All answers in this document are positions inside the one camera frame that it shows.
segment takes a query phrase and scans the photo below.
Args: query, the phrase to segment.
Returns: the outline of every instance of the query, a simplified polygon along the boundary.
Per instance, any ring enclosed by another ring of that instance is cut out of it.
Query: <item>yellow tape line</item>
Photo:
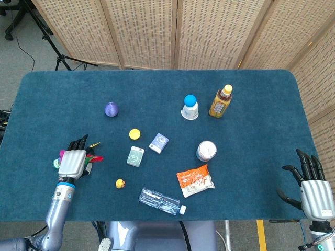
[[[258,240],[260,243],[260,251],[267,251],[263,220],[257,220],[257,232],[258,232]]]

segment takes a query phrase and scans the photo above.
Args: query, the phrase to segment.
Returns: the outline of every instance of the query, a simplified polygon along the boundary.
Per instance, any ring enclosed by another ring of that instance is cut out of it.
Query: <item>plastic water bottle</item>
[[[173,215],[177,215],[177,213],[184,214],[186,210],[186,206],[180,205],[180,200],[173,199],[159,192],[149,190],[145,187],[143,187],[138,200],[144,204],[158,208]]]

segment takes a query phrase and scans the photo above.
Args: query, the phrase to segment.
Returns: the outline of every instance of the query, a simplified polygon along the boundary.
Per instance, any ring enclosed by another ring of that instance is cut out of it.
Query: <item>small box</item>
[[[168,141],[169,139],[167,137],[164,137],[160,133],[157,133],[156,137],[149,145],[149,148],[160,154],[163,151],[166,144],[168,143]]]
[[[144,149],[132,146],[128,155],[127,164],[139,167],[144,154]]]

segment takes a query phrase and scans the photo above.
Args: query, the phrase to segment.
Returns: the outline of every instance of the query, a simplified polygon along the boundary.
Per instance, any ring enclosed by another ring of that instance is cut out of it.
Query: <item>purple ball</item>
[[[105,107],[105,114],[109,117],[115,117],[119,113],[117,104],[110,102]]]

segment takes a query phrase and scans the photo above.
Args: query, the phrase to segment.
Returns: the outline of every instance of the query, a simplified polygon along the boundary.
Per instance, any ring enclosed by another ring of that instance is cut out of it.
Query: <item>blue and white box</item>
[[[168,143],[168,141],[169,139],[167,137],[161,135],[160,133],[157,133],[156,137],[149,145],[149,148],[160,154],[163,151],[166,144]]]

